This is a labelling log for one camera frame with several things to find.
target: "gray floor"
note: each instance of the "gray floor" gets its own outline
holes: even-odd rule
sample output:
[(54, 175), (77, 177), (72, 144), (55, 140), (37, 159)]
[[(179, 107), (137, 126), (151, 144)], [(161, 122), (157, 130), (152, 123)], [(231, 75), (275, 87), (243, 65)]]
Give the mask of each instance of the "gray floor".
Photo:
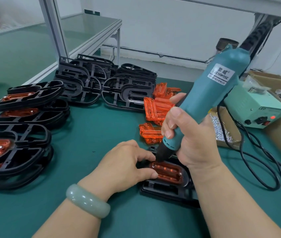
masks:
[(120, 63), (131, 63), (157, 73), (158, 77), (194, 82), (203, 72), (202, 69), (186, 68), (161, 62), (150, 62), (139, 59), (120, 58)]

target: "electric screwdriver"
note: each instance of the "electric screwdriver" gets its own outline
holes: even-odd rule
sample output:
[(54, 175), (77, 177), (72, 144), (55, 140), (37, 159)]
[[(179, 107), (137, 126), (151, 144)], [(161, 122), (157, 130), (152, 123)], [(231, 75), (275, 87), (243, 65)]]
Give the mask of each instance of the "electric screwdriver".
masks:
[[(201, 123), (209, 110), (217, 106), (237, 85), (239, 77), (251, 61), (251, 48), (271, 27), (270, 22), (264, 22), (240, 47), (233, 49), (231, 45), (227, 45), (221, 53), (215, 55), (206, 70), (194, 82), (190, 92), (176, 106), (186, 111), (197, 123)], [(172, 139), (163, 137), (157, 148), (156, 161), (162, 162), (174, 155), (181, 146), (183, 136), (180, 128), (176, 128)]]

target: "jade bangle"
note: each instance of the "jade bangle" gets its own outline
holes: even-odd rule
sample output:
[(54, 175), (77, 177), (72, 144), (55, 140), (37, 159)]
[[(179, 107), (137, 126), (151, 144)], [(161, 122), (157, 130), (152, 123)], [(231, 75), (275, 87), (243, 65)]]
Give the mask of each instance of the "jade bangle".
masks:
[(100, 219), (105, 218), (111, 210), (108, 203), (76, 184), (70, 185), (66, 197), (77, 207)]

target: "white label sticker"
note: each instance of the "white label sticker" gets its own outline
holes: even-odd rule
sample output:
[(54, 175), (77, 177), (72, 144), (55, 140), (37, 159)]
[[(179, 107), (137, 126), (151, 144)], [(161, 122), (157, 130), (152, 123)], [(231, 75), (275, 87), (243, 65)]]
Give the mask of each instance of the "white label sticker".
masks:
[(217, 63), (209, 73), (208, 78), (216, 81), (219, 84), (226, 85), (234, 73), (235, 71)]

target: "green table surface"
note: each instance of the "green table surface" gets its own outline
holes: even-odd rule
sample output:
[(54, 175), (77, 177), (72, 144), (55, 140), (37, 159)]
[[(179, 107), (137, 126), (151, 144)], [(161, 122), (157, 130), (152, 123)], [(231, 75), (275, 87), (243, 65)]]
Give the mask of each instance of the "green table surface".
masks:
[[(52, 80), (53, 74), (46, 79)], [(192, 83), (158, 78), (169, 87), (188, 92)], [(143, 148), (148, 145), (139, 135), (138, 125), (145, 114), (113, 109), (99, 100), (86, 108), (71, 107), (71, 116), (60, 130), (54, 130), (55, 156), (44, 174), (28, 186), (0, 192), (0, 238), (27, 238), (44, 223), (65, 199), (67, 187), (77, 183), (97, 166), (102, 157), (121, 141), (135, 139)], [(281, 162), (281, 153), (259, 129), (252, 129), (263, 145)], [(261, 208), (281, 227), (281, 189), (269, 192), (259, 185), (246, 168), (238, 152), (219, 148), (224, 163)], [(246, 141), (245, 151), (258, 152)], [(251, 162), (259, 176), (273, 185), (272, 177), (258, 163)], [(177, 238), (209, 237), (200, 209), (148, 198), (134, 186), (109, 200), (111, 213), (102, 220), (102, 238)]]
[[(67, 51), (80, 46), (117, 19), (90, 14), (63, 18)], [(0, 33), (0, 98), (56, 62), (46, 24)]]

